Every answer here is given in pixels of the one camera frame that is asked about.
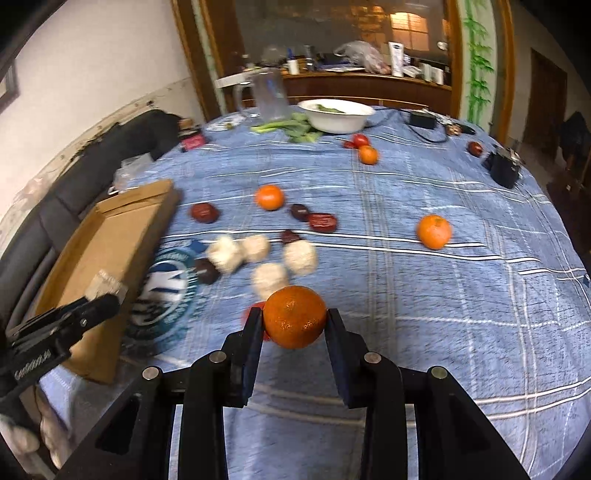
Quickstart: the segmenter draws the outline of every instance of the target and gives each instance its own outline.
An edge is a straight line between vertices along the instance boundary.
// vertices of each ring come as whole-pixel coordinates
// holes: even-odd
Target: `metal screw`
[[[378,364],[382,361],[382,356],[376,352],[367,352],[363,359],[369,364]]]
[[[216,350],[209,354],[209,361],[213,364],[221,364],[226,359],[226,354],[221,350]]]
[[[445,370],[443,367],[433,367],[431,369],[431,375],[435,378],[438,378],[439,380],[443,380],[447,377],[447,370]]]
[[[159,375],[160,370],[158,370],[156,367],[148,367],[142,372],[142,377],[144,377],[146,380],[153,380]]]

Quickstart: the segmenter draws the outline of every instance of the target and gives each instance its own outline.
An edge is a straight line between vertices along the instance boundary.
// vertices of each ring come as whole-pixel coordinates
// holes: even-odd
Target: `cardboard box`
[[[154,258],[160,238],[176,210],[179,194],[161,180],[97,203],[57,259],[36,308],[36,315],[82,296],[104,270],[128,288],[117,316],[84,334],[64,363],[89,380],[111,383],[131,306]]]

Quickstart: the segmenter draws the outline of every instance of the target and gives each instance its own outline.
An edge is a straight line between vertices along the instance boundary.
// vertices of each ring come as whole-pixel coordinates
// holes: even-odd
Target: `green vegetable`
[[[321,104],[316,104],[316,108],[318,110],[320,110],[321,112],[328,112],[328,113],[345,113],[345,112],[341,112],[340,110],[337,110],[336,108],[328,108],[327,106],[323,106]]]
[[[280,120],[278,122],[269,122],[268,124],[251,127],[253,132],[265,134],[281,129],[290,137],[292,143],[314,143],[322,136],[322,132],[314,130],[308,122],[308,116],[305,113],[294,112],[291,114],[291,120]]]
[[[307,122],[308,116],[305,113],[293,112],[291,114],[293,120],[298,120],[298,122]]]
[[[269,122],[268,124],[258,125],[257,127],[251,127],[251,130],[253,132],[261,134],[265,132],[272,132],[273,130],[277,130],[278,128],[297,127],[298,125],[301,125],[301,122],[298,122],[298,120],[280,120],[278,122]]]

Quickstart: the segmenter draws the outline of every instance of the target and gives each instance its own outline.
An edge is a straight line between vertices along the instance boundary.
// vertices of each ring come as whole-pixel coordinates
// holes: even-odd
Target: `white bowl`
[[[318,104],[344,113],[322,112],[318,110]],[[310,125],[330,134],[352,134],[363,130],[366,120],[375,113],[369,105],[334,98],[304,100],[298,106],[306,111]]]

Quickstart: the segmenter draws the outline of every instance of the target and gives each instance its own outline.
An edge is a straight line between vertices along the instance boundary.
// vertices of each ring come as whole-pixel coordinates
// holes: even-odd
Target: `red package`
[[[190,137],[185,137],[181,140],[181,145],[182,145],[181,150],[183,152],[186,152],[188,150],[193,150],[194,148],[202,147],[206,143],[207,143],[207,140],[205,140],[205,137],[203,136],[203,134],[196,133],[194,135],[191,135]]]

